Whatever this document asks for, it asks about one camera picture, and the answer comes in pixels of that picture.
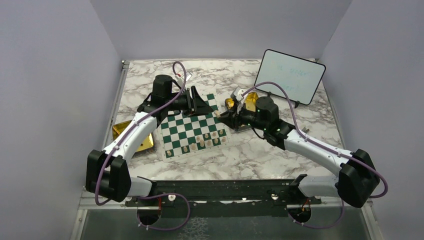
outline whiteboard black frame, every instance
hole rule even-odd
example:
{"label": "whiteboard black frame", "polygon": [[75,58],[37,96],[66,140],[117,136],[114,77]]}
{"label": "whiteboard black frame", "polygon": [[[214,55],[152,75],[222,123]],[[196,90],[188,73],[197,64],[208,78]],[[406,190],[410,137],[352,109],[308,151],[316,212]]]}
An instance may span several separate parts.
{"label": "whiteboard black frame", "polygon": [[[276,53],[279,53],[279,54],[287,55],[287,56],[290,56],[290,57],[293,57],[293,58],[297,58],[297,59],[300,59],[300,60],[303,60],[303,61],[306,61],[306,62],[310,62],[310,63],[313,63],[313,64],[318,64],[318,65],[321,65],[321,66],[324,67],[324,71],[322,72],[321,78],[319,79],[318,84],[316,85],[315,91],[313,92],[313,94],[312,94],[312,96],[310,98],[309,103],[306,104],[306,103],[303,103],[303,102],[300,102],[299,101],[300,104],[305,105],[305,106],[308,106],[309,104],[311,104],[312,103],[312,99],[314,99],[314,96],[317,93],[318,86],[320,85],[321,81],[323,80],[323,76],[324,76],[324,73],[327,70],[327,67],[324,64],[322,64],[322,63],[318,63],[318,62],[315,62],[315,61],[310,61],[310,60],[307,60],[307,59],[304,59],[304,58],[301,58],[301,57],[298,57],[298,56],[293,56],[293,55],[290,55],[290,54],[287,54],[287,53],[284,53],[284,52],[280,52],[280,51],[276,51],[276,50],[272,50],[272,49],[267,49],[263,53],[262,61],[260,62],[260,66],[259,66],[259,70],[257,71],[256,79],[254,80],[254,84],[253,84],[254,86],[256,85],[256,82],[258,81],[259,72],[261,71],[262,63],[264,62],[265,54],[267,53],[267,51],[272,51],[272,52],[276,52]],[[257,89],[257,90],[259,90],[261,92],[264,92],[264,93],[268,93],[265,90],[261,90],[261,89]],[[277,96],[277,97],[280,97],[280,98],[285,99],[283,93],[281,93],[281,95],[278,95],[278,94],[275,94],[275,93],[271,93],[271,95],[274,95],[274,96]],[[290,101],[292,101],[292,102],[298,102],[295,99],[290,99]]]}

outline marble surface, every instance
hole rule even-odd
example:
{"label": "marble surface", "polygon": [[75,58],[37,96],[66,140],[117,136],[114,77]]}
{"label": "marble surface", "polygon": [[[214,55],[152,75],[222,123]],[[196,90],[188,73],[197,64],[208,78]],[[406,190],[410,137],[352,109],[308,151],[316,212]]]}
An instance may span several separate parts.
{"label": "marble surface", "polygon": [[[186,59],[181,62],[193,74],[187,87],[195,85],[199,94],[214,88],[217,100],[223,105],[237,86],[242,89],[253,86],[261,60]],[[137,107],[152,91],[156,75],[173,76],[172,63],[173,60],[136,60],[130,63],[116,123],[133,118]],[[273,99],[279,106],[280,117],[293,123],[286,100],[279,97]],[[312,103],[300,105],[295,109],[295,114],[299,126],[310,129],[310,136],[336,147],[342,146],[322,83]],[[162,160],[162,148],[157,145],[157,152],[129,160],[130,174],[152,180],[280,179],[296,178],[299,174],[331,174],[301,155],[271,146],[251,130],[232,133],[231,137],[231,147],[173,161]]]}

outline chessboard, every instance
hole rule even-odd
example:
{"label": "chessboard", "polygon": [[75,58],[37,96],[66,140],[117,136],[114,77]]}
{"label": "chessboard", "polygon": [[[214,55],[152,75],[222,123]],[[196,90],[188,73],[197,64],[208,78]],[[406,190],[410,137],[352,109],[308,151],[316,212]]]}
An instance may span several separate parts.
{"label": "chessboard", "polygon": [[[214,111],[223,112],[214,90],[199,94]],[[191,117],[182,114],[168,116],[158,131],[164,161],[194,156],[231,144],[228,127],[219,122],[214,113]]]}

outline screw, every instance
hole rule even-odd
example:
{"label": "screw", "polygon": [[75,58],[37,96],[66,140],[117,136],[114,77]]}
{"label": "screw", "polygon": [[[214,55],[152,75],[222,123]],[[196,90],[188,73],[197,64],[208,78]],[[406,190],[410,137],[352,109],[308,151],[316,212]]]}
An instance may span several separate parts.
{"label": "screw", "polygon": [[168,195],[168,200],[173,202],[175,200],[176,196],[175,195]]}

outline whiteboard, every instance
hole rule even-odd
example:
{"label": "whiteboard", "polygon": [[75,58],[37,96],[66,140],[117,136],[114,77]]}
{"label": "whiteboard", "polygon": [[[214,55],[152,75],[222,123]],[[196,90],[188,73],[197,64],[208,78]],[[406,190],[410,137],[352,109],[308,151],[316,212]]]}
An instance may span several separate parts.
{"label": "whiteboard", "polygon": [[[290,100],[309,105],[325,71],[323,64],[268,49],[263,54],[254,84],[274,82],[285,90]],[[274,85],[265,84],[257,89],[284,98]]]}

